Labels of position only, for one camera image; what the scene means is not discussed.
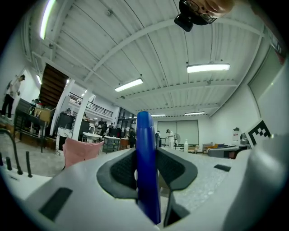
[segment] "white bottle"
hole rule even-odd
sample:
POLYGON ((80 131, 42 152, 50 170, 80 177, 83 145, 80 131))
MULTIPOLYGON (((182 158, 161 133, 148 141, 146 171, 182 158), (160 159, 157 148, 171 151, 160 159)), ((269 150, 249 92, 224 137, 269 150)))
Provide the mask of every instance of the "white bottle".
POLYGON ((185 145, 184 145, 184 152, 188 153, 188 148, 189 148, 188 139, 186 139, 185 145))

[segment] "ceiling light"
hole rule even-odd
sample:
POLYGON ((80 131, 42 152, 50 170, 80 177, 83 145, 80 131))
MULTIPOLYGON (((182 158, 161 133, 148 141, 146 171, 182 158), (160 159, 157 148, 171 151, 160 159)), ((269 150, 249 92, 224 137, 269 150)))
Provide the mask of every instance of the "ceiling light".
POLYGON ((125 89, 128 89, 128 88, 134 87, 136 85, 139 85, 141 83, 143 83, 143 80, 141 78, 139 78, 139 79, 136 79, 136 80, 134 80, 132 82, 129 82, 129 83, 125 84, 125 85, 122 85, 121 87, 115 88, 114 90, 116 92, 120 92, 120 91, 123 91, 125 89))
POLYGON ((212 70, 229 70, 230 64, 198 64, 187 66, 188 73, 200 72, 200 71, 212 71, 212 70))
POLYGON ((166 116, 166 115, 165 114, 152 115, 152 117, 157 117, 157 116, 166 116))
POLYGON ((205 112, 204 111, 201 111, 201 112, 191 112, 191 113, 185 113, 185 116, 192 116, 192 115, 202 115, 204 114, 205 112))
POLYGON ((46 31, 48 18, 49 18, 50 12, 52 10, 52 7, 53 7, 55 1, 56 0, 49 0, 47 3, 47 6, 45 8, 42 23, 41 23, 41 29, 40 29, 40 38, 42 38, 42 39, 45 38, 45 31, 46 31))
POLYGON ((38 82, 39 82, 40 85, 41 85, 42 83, 41 83, 41 79, 40 79, 39 75, 37 74, 36 77, 37 77, 37 79, 38 79, 38 82))

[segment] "balcony railing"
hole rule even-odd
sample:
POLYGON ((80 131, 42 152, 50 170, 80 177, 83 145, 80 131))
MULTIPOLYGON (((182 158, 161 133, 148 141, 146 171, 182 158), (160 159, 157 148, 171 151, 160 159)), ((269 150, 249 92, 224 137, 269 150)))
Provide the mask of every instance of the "balcony railing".
MULTIPOLYGON (((70 102, 73 102, 73 103, 77 103, 79 105, 81 105, 82 103, 82 98, 73 94, 72 92, 69 93, 68 95, 70 97, 70 102)), ((109 111, 103 107, 100 107, 94 103, 91 103, 91 102, 88 102, 87 105, 86 105, 86 108, 89 108, 93 111, 96 111, 97 113, 99 114, 102 114, 102 115, 105 115, 105 116, 109 116, 109 117, 112 117, 112 114, 113 112, 112 111, 109 111)))

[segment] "wooden stair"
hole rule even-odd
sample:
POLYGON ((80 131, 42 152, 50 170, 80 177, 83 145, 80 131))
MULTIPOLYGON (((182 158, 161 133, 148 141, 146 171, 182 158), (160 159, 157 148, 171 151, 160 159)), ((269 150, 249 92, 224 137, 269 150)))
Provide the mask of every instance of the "wooden stair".
POLYGON ((57 106, 67 79, 67 75, 46 64, 39 94, 39 100, 44 106, 51 106, 52 108, 57 106))

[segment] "pink chair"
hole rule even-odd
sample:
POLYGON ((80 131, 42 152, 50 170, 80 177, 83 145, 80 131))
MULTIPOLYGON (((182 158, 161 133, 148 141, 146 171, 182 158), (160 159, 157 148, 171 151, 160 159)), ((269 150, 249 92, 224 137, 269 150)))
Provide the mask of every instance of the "pink chair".
POLYGON ((67 138, 63 145, 64 168, 97 157, 101 146, 103 146, 103 141, 100 143, 85 143, 67 138))

